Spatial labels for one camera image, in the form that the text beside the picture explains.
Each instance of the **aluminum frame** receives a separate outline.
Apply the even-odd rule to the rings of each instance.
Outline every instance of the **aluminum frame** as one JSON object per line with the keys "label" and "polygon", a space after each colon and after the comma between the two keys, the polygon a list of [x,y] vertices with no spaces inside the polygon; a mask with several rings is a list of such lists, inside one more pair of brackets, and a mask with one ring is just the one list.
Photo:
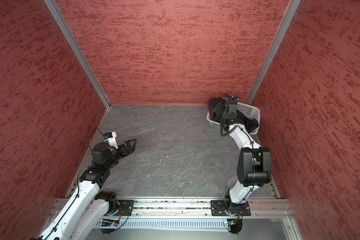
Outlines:
{"label": "aluminum frame", "polygon": [[302,240],[299,228],[295,219],[284,218],[283,224],[289,240]]}
{"label": "aluminum frame", "polygon": [[95,73],[92,71],[91,66],[89,65],[84,53],[81,51],[81,48],[77,44],[75,37],[73,36],[71,30],[68,27],[67,22],[65,21],[64,17],[62,16],[59,7],[57,6],[54,0],[44,0],[44,3],[47,5],[49,12],[51,12],[52,17],[56,21],[57,25],[59,26],[62,34],[64,35],[65,39],[67,40],[68,44],[71,46],[72,51],[79,60],[82,68],[84,69],[85,73],[87,74],[89,80],[91,81],[93,87],[95,88],[97,94],[101,98],[101,101],[104,103],[104,106],[109,109],[111,103],[109,102],[103,88],[101,87],[99,81],[96,78]]}
{"label": "aluminum frame", "polygon": [[100,220],[95,228],[118,228],[123,229],[157,229],[157,230],[197,230],[208,232],[227,232],[227,219],[199,219],[199,218],[127,218],[122,217],[120,223],[113,227],[101,226]]}
{"label": "aluminum frame", "polygon": [[272,40],[272,43],[269,46],[269,50],[267,52],[267,55],[265,56],[264,62],[261,65],[259,74],[257,75],[256,79],[254,80],[254,83],[252,85],[250,93],[248,94],[248,97],[245,100],[245,104],[251,104],[251,102],[253,101],[253,98],[254,98],[257,90],[259,89],[261,82],[263,81],[265,73],[267,72],[268,67],[271,64],[271,61],[272,61],[272,59],[273,59],[277,49],[279,48],[279,45],[285,35],[285,32],[287,31],[288,26],[291,23],[293,15],[295,14],[296,10],[298,9],[300,1],[301,0],[291,0],[289,2],[287,9],[285,10],[284,16],[281,19],[280,25],[276,31],[276,34]]}
{"label": "aluminum frame", "polygon": [[[226,216],[212,216],[211,200],[224,200],[223,198],[191,198],[191,197],[118,197],[119,202],[124,199],[134,200],[132,215],[134,218],[200,218],[200,219],[224,219]],[[56,216],[67,203],[68,199],[57,199],[49,218]],[[294,218],[288,199],[248,199],[251,208],[251,216],[243,218]],[[113,219],[118,216],[103,216],[102,218]]]}

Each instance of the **plastic laundry basket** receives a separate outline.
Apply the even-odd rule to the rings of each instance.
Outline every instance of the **plastic laundry basket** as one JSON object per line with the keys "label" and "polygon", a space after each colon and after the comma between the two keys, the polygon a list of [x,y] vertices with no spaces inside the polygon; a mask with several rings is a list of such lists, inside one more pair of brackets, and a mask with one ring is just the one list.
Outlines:
{"label": "plastic laundry basket", "polygon": [[[250,119],[256,119],[259,122],[260,127],[260,109],[258,109],[255,106],[251,106],[245,103],[237,103],[237,110],[239,110],[244,116]],[[220,128],[220,123],[215,122],[211,120],[211,116],[209,115],[209,112],[206,114],[206,119],[208,120],[211,127]],[[250,134],[257,134],[259,131],[259,127],[257,127],[255,130],[253,130]]]}

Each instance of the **black cloth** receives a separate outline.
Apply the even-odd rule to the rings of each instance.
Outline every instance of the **black cloth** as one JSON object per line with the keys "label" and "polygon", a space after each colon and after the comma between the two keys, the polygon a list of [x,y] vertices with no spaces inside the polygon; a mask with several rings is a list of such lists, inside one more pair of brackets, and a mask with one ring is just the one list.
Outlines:
{"label": "black cloth", "polygon": [[[225,103],[224,98],[211,98],[208,100],[208,111],[212,121],[215,122],[221,121],[221,118],[223,117],[223,113],[224,113],[224,108],[220,108],[217,105],[221,104],[223,106],[224,103]],[[247,118],[239,110],[236,110],[236,112],[237,112],[237,118],[241,120],[241,122],[245,126],[245,130],[248,133],[251,133],[253,130],[259,127],[259,122],[256,119]]]}

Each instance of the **black cable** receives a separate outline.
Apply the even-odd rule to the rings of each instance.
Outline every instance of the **black cable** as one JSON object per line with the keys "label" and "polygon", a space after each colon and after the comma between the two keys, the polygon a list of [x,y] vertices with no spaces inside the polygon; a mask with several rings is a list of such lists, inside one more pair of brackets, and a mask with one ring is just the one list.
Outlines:
{"label": "black cable", "polygon": [[76,194],[76,197],[79,197],[79,179],[81,178],[82,176],[78,177],[77,180],[76,180],[76,184],[77,184],[77,194]]}
{"label": "black cable", "polygon": [[[240,130],[245,133],[245,135],[248,137],[248,139],[250,140],[250,143],[252,145],[253,185],[252,185],[252,190],[250,190],[250,192],[253,192],[253,189],[254,189],[254,151],[253,151],[254,146],[253,146],[253,142],[251,141],[251,138],[248,136],[248,134],[241,127],[240,127]],[[248,194],[242,200],[245,200],[248,197],[248,195],[250,194],[250,192],[248,192]]]}
{"label": "black cable", "polygon": [[91,132],[91,134],[89,135],[89,149],[91,149],[91,136],[92,136],[92,133],[93,133],[94,131],[96,131],[96,129],[101,133],[101,135],[103,136],[104,140],[107,141],[107,140],[106,140],[106,137],[104,136],[104,134],[100,131],[100,129],[99,129],[98,127],[96,127],[96,128]]}
{"label": "black cable", "polygon": [[226,112],[228,110],[228,99],[227,99],[227,97],[230,98],[230,99],[233,99],[233,98],[231,96],[225,94],[225,93],[221,93],[221,94],[224,96],[224,99],[225,99],[225,109],[224,109],[223,116],[221,117],[221,120],[220,120],[220,136],[225,137],[225,136],[228,136],[229,134],[231,134],[231,132],[233,132],[237,128],[237,126],[233,127],[231,130],[229,130],[228,132],[223,134],[223,121],[224,121],[225,114],[226,114]]}
{"label": "black cable", "polygon": [[127,212],[128,212],[128,216],[127,216],[127,219],[125,220],[125,222],[123,222],[123,224],[119,227],[119,228],[117,228],[115,231],[117,231],[117,230],[119,230],[122,226],[124,226],[124,224],[127,222],[127,220],[128,220],[128,218],[129,218],[129,210],[128,210],[128,208],[125,208],[126,210],[127,210]]}
{"label": "black cable", "polygon": [[47,239],[47,238],[52,234],[53,231],[56,231],[56,227],[58,226],[59,222],[62,220],[62,218],[64,217],[64,215],[68,212],[69,208],[70,208],[70,207],[72,206],[72,204],[75,202],[76,198],[77,198],[77,195],[75,196],[75,198],[73,199],[72,203],[69,205],[69,207],[67,208],[67,210],[64,212],[64,214],[61,216],[61,218],[59,219],[59,221],[56,223],[56,225],[52,228],[52,230],[51,230],[51,232],[48,234],[48,236],[47,236],[46,238],[44,238],[44,240]]}
{"label": "black cable", "polygon": [[64,217],[64,215],[68,212],[69,208],[72,206],[72,204],[75,202],[75,200],[79,197],[79,192],[80,192],[80,189],[79,189],[79,179],[81,178],[78,177],[77,180],[76,180],[76,183],[77,183],[77,194],[75,196],[75,198],[73,199],[72,203],[69,205],[69,207],[67,208],[67,210],[64,212],[64,214],[61,216],[61,218],[59,219],[59,221],[56,223],[56,225],[52,228],[51,232],[48,234],[48,236],[44,239],[47,239],[51,234],[52,232],[56,229],[56,227],[58,226],[59,222],[62,220],[62,218]]}

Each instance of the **red wall panel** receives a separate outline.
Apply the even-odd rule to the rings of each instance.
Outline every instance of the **red wall panel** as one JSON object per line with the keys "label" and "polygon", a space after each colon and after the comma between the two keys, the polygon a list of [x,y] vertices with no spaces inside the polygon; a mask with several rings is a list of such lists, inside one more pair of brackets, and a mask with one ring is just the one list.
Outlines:
{"label": "red wall panel", "polygon": [[253,104],[304,239],[360,239],[360,1],[303,0]]}
{"label": "red wall panel", "polygon": [[111,103],[248,94],[288,0],[57,0]]}
{"label": "red wall panel", "polygon": [[37,237],[104,111],[43,1],[0,1],[0,240]]}

